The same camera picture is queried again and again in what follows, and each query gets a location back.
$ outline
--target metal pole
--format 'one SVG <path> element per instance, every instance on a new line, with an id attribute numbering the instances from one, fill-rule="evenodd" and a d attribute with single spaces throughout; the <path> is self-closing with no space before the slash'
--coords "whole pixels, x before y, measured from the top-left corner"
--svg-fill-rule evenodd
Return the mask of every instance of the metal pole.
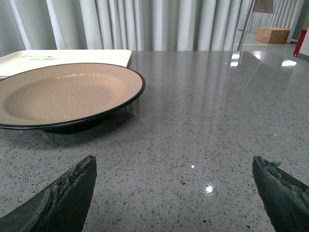
<path id="1" fill-rule="evenodd" d="M 256 1 L 257 0 L 252 0 L 251 1 L 251 5 L 250 5 L 250 8 L 249 8 L 249 12 L 247 14 L 245 26 L 243 27 L 243 31 L 242 31 L 242 34 L 241 34 L 241 38 L 240 38 L 240 41 L 239 41 L 239 44 L 238 44 L 237 51 L 241 51 L 242 50 L 242 46 L 243 46 L 243 43 L 245 42 L 245 38 L 246 38 L 246 35 L 247 35 L 247 30 L 248 30 L 249 24 L 251 22 L 252 13 L 253 13 L 253 9 L 254 9 L 254 5 L 255 5 Z"/>

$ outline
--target curtain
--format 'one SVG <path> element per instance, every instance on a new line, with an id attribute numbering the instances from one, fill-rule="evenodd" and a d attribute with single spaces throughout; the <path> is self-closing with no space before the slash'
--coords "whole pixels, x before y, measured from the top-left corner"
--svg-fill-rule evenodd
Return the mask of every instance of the curtain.
<path id="1" fill-rule="evenodd" d="M 249 32 L 257 33 L 259 27 L 279 27 L 279 28 L 289 28 L 291 39 L 301 9 L 304 5 L 305 0 L 275 0 L 275 13 L 265 14 L 265 13 L 253 13 L 252 22 L 248 28 Z M 240 15 L 239 15 L 239 29 L 244 28 L 246 16 L 250 7 L 251 0 L 244 0 L 241 5 Z"/>
<path id="2" fill-rule="evenodd" d="M 0 51 L 231 51 L 242 0 L 1 0 Z"/>

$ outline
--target countertop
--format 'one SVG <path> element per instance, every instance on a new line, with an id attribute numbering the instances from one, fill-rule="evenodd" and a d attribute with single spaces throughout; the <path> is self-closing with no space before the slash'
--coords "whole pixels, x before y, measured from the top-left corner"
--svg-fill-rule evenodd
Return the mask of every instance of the countertop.
<path id="1" fill-rule="evenodd" d="M 309 185 L 309 66 L 269 52 L 134 52 L 143 94 L 75 134 L 0 130 L 0 217 L 87 155 L 85 232 L 274 231 L 254 155 Z"/>

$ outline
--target beige plate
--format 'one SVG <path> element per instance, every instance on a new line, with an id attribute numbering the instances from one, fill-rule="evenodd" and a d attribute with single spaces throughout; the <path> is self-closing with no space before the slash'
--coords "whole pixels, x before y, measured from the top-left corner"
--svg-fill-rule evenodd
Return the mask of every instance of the beige plate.
<path id="1" fill-rule="evenodd" d="M 39 68 L 0 81 L 0 128 L 52 129 L 102 117 L 145 89 L 137 72 L 98 63 Z"/>

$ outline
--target floor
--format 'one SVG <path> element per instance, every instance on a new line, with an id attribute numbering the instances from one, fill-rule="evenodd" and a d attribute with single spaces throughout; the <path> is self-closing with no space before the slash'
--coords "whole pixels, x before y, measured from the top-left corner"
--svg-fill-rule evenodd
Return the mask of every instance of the floor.
<path id="1" fill-rule="evenodd" d="M 233 51 L 237 51 L 237 47 L 240 41 L 242 31 L 237 30 L 235 39 L 234 39 L 234 46 Z M 305 60 L 299 59 L 293 56 L 293 52 L 296 47 L 296 43 L 286 43 L 286 44 L 268 44 L 260 41 L 255 40 L 255 34 L 247 33 L 245 43 L 243 45 L 243 51 L 270 51 L 272 53 L 278 54 L 285 59 L 289 59 L 295 61 L 297 63 L 303 65 L 309 65 L 309 63 Z"/>

